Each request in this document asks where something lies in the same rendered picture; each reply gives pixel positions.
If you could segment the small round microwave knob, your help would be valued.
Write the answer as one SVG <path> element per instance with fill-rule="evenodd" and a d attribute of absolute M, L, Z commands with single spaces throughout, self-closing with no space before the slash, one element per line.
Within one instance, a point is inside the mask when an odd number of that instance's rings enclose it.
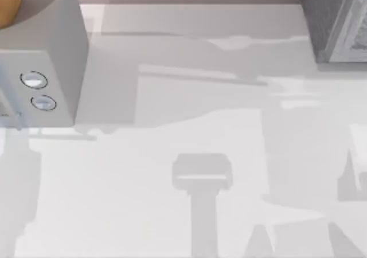
<path fill-rule="evenodd" d="M 57 107 L 55 99 L 47 95 L 32 97 L 32 106 L 40 111 L 53 111 Z"/>

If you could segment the pale microwave oven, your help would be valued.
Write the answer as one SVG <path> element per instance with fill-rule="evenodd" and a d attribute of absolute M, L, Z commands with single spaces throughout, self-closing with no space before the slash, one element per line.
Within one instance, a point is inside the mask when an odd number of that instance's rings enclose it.
<path fill-rule="evenodd" d="M 71 127 L 75 123 L 89 52 L 79 0 L 22 0 L 13 24 L 0 29 L 0 127 Z M 22 84 L 20 74 L 36 71 L 43 89 Z M 55 99 L 40 111 L 32 97 Z"/>

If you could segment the large round microwave knob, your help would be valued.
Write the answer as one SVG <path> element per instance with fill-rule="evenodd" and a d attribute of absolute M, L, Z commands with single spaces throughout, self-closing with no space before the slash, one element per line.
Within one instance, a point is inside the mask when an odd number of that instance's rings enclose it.
<path fill-rule="evenodd" d="M 40 72 L 30 71 L 19 77 L 22 84 L 31 89 L 43 89 L 48 85 L 48 79 Z"/>

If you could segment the grey cabinet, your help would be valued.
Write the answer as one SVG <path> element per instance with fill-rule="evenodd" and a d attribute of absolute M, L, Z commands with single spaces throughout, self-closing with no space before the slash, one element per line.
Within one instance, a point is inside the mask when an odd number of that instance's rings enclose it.
<path fill-rule="evenodd" d="M 367 0 L 299 0 L 317 63 L 367 63 Z"/>

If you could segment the orange bread loaf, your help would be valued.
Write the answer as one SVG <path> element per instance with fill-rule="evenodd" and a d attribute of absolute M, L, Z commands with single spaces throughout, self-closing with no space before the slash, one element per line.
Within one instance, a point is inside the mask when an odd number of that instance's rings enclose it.
<path fill-rule="evenodd" d="M 0 29 L 6 28 L 15 20 L 22 0 L 0 0 Z"/>

